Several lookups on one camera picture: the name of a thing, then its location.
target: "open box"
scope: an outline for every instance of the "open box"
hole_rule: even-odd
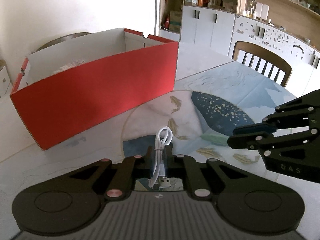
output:
[[[10,97],[46,150],[172,91],[178,46],[124,28],[67,40],[29,55]],[[84,64],[53,74],[75,61]]]

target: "marble table top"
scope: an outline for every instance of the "marble table top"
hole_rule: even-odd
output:
[[[186,55],[188,46],[180,44],[179,55]],[[309,240],[319,239],[320,186],[267,171],[257,151],[233,150],[226,145],[234,127],[261,122],[275,106],[294,96],[239,62],[219,57],[217,63],[214,58],[198,65],[195,61],[192,68],[180,56],[174,91],[46,151],[33,143],[0,162],[0,239],[19,232],[11,204],[21,190],[102,158],[119,163],[126,156],[141,154],[145,146],[154,144],[155,133],[163,125],[173,131],[173,154],[191,155],[198,162],[219,158],[296,190],[306,204],[297,231]]]

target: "cardboard box on shelf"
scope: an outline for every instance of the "cardboard box on shelf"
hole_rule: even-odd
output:
[[[169,30],[180,33],[182,12],[171,11]]]
[[[119,28],[29,55],[10,94],[24,125],[46,150],[173,90],[179,43]],[[77,60],[84,64],[54,74]],[[159,82],[159,76],[165,76]]]
[[[198,5],[198,0],[184,0],[184,5],[197,6]]]

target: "metal pin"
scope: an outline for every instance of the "metal pin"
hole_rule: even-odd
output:
[[[204,188],[199,188],[195,190],[195,195],[197,197],[207,197],[210,195],[210,191]]]
[[[271,154],[271,152],[268,150],[268,151],[265,151],[263,155],[264,156],[269,156],[270,154]]]
[[[122,191],[119,189],[111,189],[107,191],[108,197],[120,197],[122,195]]]

